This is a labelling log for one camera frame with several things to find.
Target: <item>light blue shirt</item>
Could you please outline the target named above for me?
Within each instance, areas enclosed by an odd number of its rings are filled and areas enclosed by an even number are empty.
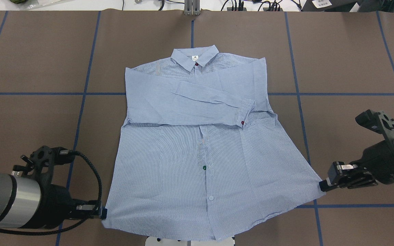
[[[106,228],[222,241],[325,194],[269,105],[265,58],[176,49],[125,77]]]

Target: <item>brown mat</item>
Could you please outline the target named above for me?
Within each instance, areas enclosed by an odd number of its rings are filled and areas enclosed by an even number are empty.
[[[358,159],[381,141],[356,115],[373,109],[394,117],[394,14],[0,11],[0,172],[41,145],[75,146],[97,167],[105,204],[127,109],[125,67],[213,44],[267,59],[270,104],[322,178],[333,161]],[[54,183],[67,185],[68,170],[56,167]],[[94,175],[80,160],[70,192],[96,196]],[[57,244],[144,241],[90,220]],[[0,234],[0,245],[8,243],[54,246],[56,235]],[[374,244],[394,245],[394,185],[335,190],[236,236],[237,246]]]

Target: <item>shirt cuff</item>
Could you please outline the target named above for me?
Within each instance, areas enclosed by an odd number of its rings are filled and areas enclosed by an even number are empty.
[[[255,100],[251,99],[243,99],[241,102],[241,107],[238,112],[238,119],[236,120],[236,125],[239,127],[243,127],[246,122],[247,116],[255,107]]]

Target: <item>shirt collar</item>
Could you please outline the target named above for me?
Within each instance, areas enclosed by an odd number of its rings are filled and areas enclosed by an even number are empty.
[[[208,62],[219,53],[215,45],[209,47],[200,47],[192,49],[174,49],[171,58],[180,66],[191,72],[195,63],[205,67]],[[199,56],[197,61],[193,61],[188,56]]]

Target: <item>shirt sleeve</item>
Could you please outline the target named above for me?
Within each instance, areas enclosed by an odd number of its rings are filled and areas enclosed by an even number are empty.
[[[243,127],[255,101],[210,87],[126,69],[126,123]]]

